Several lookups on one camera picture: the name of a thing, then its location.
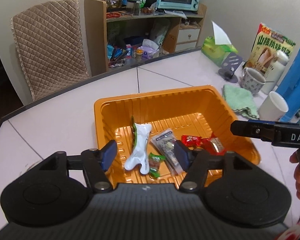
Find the dark floor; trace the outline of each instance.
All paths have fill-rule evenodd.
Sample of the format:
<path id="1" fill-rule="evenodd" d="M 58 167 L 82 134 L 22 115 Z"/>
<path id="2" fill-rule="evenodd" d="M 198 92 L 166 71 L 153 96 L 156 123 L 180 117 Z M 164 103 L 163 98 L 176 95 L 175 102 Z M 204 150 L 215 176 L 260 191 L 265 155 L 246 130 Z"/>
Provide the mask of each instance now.
<path id="1" fill-rule="evenodd" d="M 22 106 L 9 79 L 0 84 L 0 118 Z"/>

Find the orange plastic tray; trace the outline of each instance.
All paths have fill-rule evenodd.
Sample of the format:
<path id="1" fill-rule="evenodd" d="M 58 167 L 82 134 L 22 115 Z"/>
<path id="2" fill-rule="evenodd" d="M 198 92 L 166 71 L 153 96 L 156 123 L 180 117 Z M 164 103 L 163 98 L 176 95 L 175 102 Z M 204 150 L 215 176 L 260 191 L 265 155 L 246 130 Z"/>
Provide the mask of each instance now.
<path id="1" fill-rule="evenodd" d="M 185 172 L 172 176 L 165 163 L 160 166 L 161 177 L 152 179 L 141 175 L 139 167 L 132 171 L 124 169 L 124 163 L 132 152 L 131 116 L 136 123 L 151 123 L 150 137 L 167 128 L 173 130 L 177 139 L 181 135 L 210 137 L 214 132 L 223 146 L 235 151 L 254 164 L 260 162 L 260 155 L 249 138 L 234 136 L 230 124 L 236 115 L 212 86 L 156 91 L 135 95 L 99 99 L 94 104 L 98 147 L 115 139 L 117 156 L 106 173 L 115 187 L 117 183 L 174 183 L 178 188 Z M 149 142 L 147 153 L 158 154 Z M 211 170 L 207 178 L 210 182 L 222 176 L 222 171 Z"/>

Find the person's hand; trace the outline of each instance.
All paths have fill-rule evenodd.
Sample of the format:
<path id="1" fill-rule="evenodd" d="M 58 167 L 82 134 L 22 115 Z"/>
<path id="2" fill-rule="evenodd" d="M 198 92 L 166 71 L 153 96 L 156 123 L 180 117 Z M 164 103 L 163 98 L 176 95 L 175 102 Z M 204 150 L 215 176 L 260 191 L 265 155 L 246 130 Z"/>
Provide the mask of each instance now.
<path id="1" fill-rule="evenodd" d="M 290 156 L 290 162 L 291 163 L 298 163 L 298 157 L 297 157 L 297 152 L 294 152 Z M 297 165 L 294 175 L 294 179 L 296 180 L 296 189 L 297 189 L 297 198 L 300 199 L 300 164 Z"/>

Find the chair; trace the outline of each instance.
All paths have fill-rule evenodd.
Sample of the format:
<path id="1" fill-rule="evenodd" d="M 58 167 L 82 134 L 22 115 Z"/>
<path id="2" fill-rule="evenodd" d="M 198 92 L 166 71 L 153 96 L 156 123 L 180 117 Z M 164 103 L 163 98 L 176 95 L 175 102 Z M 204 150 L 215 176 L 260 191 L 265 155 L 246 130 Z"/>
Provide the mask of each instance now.
<path id="1" fill-rule="evenodd" d="M 35 5 L 15 15 L 11 29 L 33 100 L 89 78 L 78 0 Z"/>

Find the gray ribbed surface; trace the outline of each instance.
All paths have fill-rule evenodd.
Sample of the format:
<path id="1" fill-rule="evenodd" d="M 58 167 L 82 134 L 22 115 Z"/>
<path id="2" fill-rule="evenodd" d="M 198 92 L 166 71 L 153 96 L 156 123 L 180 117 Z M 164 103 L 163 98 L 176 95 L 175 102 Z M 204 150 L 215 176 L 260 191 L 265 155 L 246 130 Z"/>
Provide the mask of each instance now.
<path id="1" fill-rule="evenodd" d="M 285 229 L 282 224 L 262 229 L 228 225 L 212 216 L 198 196 L 181 193 L 174 184 L 119 184 L 111 193 L 95 195 L 71 221 L 48 228 L 10 223 L 0 240 L 273 240 Z"/>

